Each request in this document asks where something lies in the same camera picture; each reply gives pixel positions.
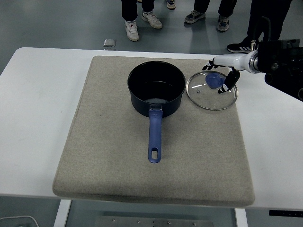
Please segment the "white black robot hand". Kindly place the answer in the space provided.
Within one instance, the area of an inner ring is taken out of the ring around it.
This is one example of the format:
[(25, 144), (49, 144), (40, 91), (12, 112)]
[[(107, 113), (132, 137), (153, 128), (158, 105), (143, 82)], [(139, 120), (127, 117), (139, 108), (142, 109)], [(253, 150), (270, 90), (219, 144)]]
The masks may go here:
[(225, 93), (231, 90), (240, 78), (240, 71), (249, 70), (250, 65), (246, 54), (225, 54), (218, 55), (209, 60), (202, 70), (211, 70), (212, 68), (227, 67), (231, 71), (226, 76), (225, 81), (218, 93)]

